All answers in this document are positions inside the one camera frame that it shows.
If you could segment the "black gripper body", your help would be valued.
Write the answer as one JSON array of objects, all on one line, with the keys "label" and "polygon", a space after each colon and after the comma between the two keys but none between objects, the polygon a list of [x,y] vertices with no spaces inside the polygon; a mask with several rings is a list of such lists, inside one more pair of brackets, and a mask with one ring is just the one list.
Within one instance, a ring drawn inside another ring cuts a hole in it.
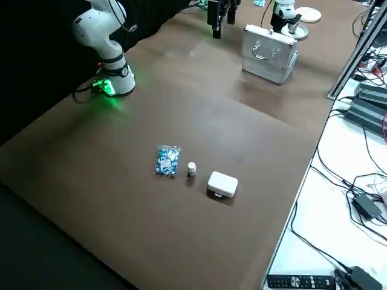
[{"label": "black gripper body", "polygon": [[272,26],[273,31],[281,31],[284,26],[283,14],[272,13],[272,18],[270,20],[270,25]]}]

